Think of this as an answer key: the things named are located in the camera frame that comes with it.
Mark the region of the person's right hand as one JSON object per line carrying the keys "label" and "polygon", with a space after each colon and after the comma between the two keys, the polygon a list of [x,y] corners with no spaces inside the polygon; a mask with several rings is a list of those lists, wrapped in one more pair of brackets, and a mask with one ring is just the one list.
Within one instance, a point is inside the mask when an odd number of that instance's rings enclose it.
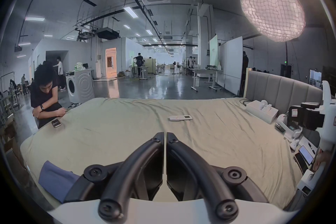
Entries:
{"label": "person's right hand", "polygon": [[321,165],[321,163],[329,164],[331,159],[330,151],[323,151],[321,149],[318,150],[317,156],[315,157],[312,171],[316,172]]}

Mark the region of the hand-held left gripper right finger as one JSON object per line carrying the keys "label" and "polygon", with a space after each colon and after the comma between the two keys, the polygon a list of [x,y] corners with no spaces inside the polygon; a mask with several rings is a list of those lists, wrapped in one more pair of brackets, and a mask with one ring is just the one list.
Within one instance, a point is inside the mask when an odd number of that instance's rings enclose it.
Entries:
{"label": "hand-held left gripper right finger", "polygon": [[178,201],[204,200],[211,221],[235,220],[239,214],[235,199],[269,203],[244,169],[212,166],[170,132],[166,175],[167,185]]}

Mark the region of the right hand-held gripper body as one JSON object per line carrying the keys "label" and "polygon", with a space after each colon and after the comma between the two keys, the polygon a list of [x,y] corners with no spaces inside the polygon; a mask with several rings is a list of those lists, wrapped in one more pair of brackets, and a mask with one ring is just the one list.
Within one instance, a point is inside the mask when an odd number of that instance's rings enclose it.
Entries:
{"label": "right hand-held gripper body", "polygon": [[[291,106],[288,111],[289,121],[296,122],[298,126],[304,129],[317,131],[320,135],[320,142],[313,158],[313,163],[319,149],[330,151],[332,157],[336,145],[336,100],[332,99],[328,81],[322,81],[322,90],[322,104],[301,103],[299,106]],[[328,164],[321,163],[316,172],[309,169],[306,170],[297,185],[297,189],[305,195],[309,195],[327,166]]]}

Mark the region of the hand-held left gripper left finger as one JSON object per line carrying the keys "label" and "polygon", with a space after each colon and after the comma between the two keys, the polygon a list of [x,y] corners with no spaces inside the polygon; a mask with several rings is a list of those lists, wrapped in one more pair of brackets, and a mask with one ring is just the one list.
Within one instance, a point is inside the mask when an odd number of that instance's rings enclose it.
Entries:
{"label": "hand-held left gripper left finger", "polygon": [[88,166],[67,193],[64,203],[99,200],[104,221],[125,221],[131,198],[153,201],[163,183],[164,132],[138,147],[119,163]]}

